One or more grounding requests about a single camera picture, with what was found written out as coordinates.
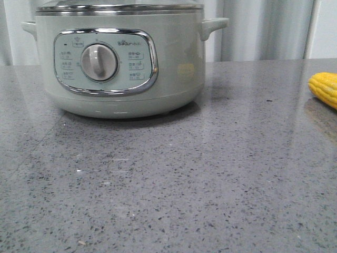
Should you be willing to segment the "yellow corn cob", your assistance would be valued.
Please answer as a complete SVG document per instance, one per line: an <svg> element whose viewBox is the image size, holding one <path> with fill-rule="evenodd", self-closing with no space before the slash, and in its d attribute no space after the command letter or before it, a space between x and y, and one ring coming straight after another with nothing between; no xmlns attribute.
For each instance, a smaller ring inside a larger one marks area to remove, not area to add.
<svg viewBox="0 0 337 253"><path fill-rule="evenodd" d="M317 73L309 79L308 87L319 100L328 106L337 109L336 73Z"/></svg>

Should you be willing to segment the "pale green electric cooking pot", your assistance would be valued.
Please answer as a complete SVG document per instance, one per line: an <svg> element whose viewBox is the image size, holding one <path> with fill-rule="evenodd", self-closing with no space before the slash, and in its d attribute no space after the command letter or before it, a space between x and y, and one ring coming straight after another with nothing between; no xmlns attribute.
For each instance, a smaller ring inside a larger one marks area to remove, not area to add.
<svg viewBox="0 0 337 253"><path fill-rule="evenodd" d="M196 1L50 1L22 29L61 109L127 119L173 111L205 84L205 42L228 18Z"/></svg>

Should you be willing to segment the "white curtain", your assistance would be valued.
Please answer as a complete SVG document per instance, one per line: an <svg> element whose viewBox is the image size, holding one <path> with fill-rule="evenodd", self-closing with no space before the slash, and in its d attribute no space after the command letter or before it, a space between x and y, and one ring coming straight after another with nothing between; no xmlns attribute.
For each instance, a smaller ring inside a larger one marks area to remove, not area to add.
<svg viewBox="0 0 337 253"><path fill-rule="evenodd" d="M1 65L38 65L35 41L21 29L44 1L1 1ZM229 26L206 42L207 62L302 59L315 1L201 1L206 18Z"/></svg>

